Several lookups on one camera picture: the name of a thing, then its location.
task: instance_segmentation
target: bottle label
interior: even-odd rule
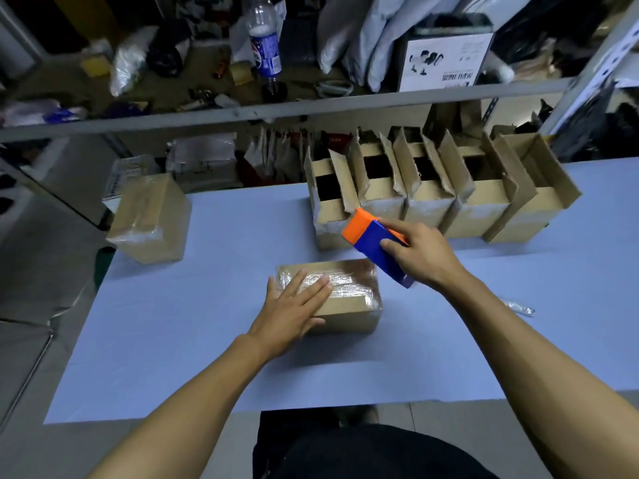
[[[251,37],[251,48],[255,56],[255,66],[262,77],[275,77],[282,72],[276,32],[266,37]]]

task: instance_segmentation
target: finger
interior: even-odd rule
[[[385,226],[387,229],[399,232],[406,237],[410,237],[413,231],[413,224],[408,222],[402,222],[401,220],[391,220],[390,218],[379,218],[379,223]]]
[[[282,295],[280,297],[292,297],[297,294],[297,290],[300,288],[302,281],[306,277],[306,269],[300,269],[288,283]]]
[[[315,281],[313,285],[308,286],[306,289],[301,291],[297,296],[295,296],[295,301],[297,301],[297,303],[300,306],[306,304],[306,301],[308,301],[311,297],[317,294],[322,289],[322,287],[324,287],[329,282],[330,282],[330,278],[328,276],[324,275],[320,277],[319,279]]]
[[[404,252],[408,250],[402,244],[390,239],[382,239],[382,241],[379,242],[379,245],[381,245],[382,249],[384,249],[392,257],[394,257],[395,260],[401,260],[404,256]]]
[[[307,315],[312,316],[315,314],[330,297],[331,292],[333,292],[333,285],[326,284],[317,294],[306,301],[306,304],[302,306],[302,308],[308,313]]]
[[[313,328],[316,328],[317,326],[324,326],[325,324],[326,324],[326,321],[322,319],[321,317],[311,317],[306,322],[306,324],[304,324],[304,329],[302,330],[302,334],[300,335],[300,338],[303,337],[306,333],[308,333]]]
[[[276,299],[277,294],[276,280],[273,276],[268,276],[267,299]]]

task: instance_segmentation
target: hand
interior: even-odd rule
[[[322,276],[299,294],[306,270],[295,274],[282,294],[278,295],[275,279],[268,278],[267,298],[260,314],[247,333],[264,346],[270,361],[288,350],[289,346],[315,326],[326,324],[321,317],[312,317],[329,298],[333,286],[328,276]]]
[[[389,239],[382,240],[381,247],[415,280],[435,290],[443,290],[468,273],[439,230],[387,218],[379,218],[379,223],[406,236],[409,247]]]

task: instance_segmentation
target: floor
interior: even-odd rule
[[[392,112],[385,122],[377,119],[372,124],[411,124],[411,118],[424,117],[425,111],[427,108]],[[513,122],[521,116],[496,113],[493,123]],[[365,126],[365,118],[370,115],[362,117]],[[362,122],[348,118],[344,124]],[[82,200],[84,213],[97,218],[101,212],[100,190],[104,187],[101,179],[109,163],[108,156],[95,152],[94,143],[82,142],[92,148],[91,161],[76,156],[66,170],[53,172],[51,185],[66,192],[69,200]],[[83,173],[86,168],[95,167],[102,169]],[[65,171],[73,173],[75,182],[81,176],[84,184],[65,184],[69,176]],[[96,251],[103,245],[100,232],[76,217],[56,211],[40,198],[33,198],[0,246],[1,316],[44,323],[60,308],[70,307],[61,319],[58,338],[0,434],[0,471],[4,479],[81,479],[138,423],[130,420],[42,425],[95,297],[93,264]],[[0,323],[0,414],[8,407],[44,341],[41,330]],[[639,407],[639,392],[623,395]],[[384,404],[379,406],[379,417],[381,423],[434,435],[459,446],[502,479],[550,477],[504,400]],[[250,478],[258,424],[257,413],[232,415],[203,477]]]

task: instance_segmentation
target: right hand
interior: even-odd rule
[[[379,218],[379,223],[406,236],[408,247],[389,239],[382,240],[381,247],[416,281],[443,290],[468,273],[439,230],[387,218]]]

